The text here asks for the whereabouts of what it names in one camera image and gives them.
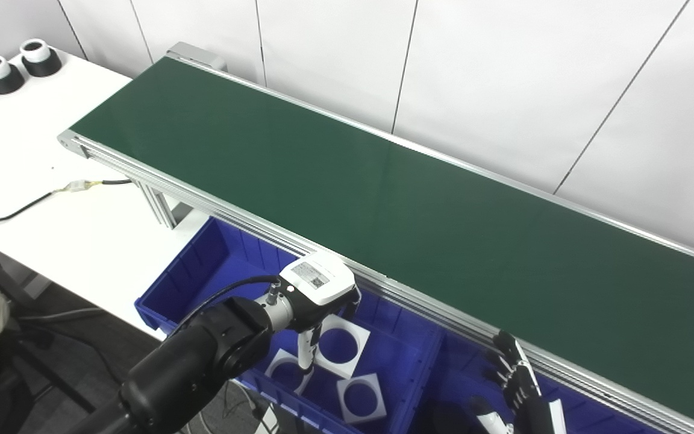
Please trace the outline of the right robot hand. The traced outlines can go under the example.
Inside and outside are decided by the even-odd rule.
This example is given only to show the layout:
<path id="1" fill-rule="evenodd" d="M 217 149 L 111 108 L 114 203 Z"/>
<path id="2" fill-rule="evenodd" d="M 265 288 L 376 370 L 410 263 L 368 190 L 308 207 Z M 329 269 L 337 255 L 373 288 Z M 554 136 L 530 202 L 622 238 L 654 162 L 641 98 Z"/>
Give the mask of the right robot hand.
<path id="1" fill-rule="evenodd" d="M 518 339 L 505 330 L 491 338 L 496 351 L 486 352 L 492 369 L 484 375 L 496 383 L 513 422 L 507 423 L 483 396 L 470 398 L 474 413 L 485 433 L 567 433 L 564 409 L 560 399 L 548 400 L 540 390 L 534 368 Z"/>

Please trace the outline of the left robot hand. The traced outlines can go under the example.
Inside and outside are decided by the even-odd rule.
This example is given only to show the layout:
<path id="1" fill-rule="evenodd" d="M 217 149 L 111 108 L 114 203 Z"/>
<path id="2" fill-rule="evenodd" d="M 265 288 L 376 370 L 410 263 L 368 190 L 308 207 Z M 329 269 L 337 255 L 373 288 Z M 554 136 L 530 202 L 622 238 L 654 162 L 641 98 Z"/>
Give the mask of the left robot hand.
<path id="1" fill-rule="evenodd" d="M 286 306 L 282 327 L 298 334 L 298 366 L 308 373 L 319 348 L 322 324 L 331 314 L 351 319 L 363 296 L 353 271 L 338 256 L 317 251 L 285 266 L 278 275 Z"/>

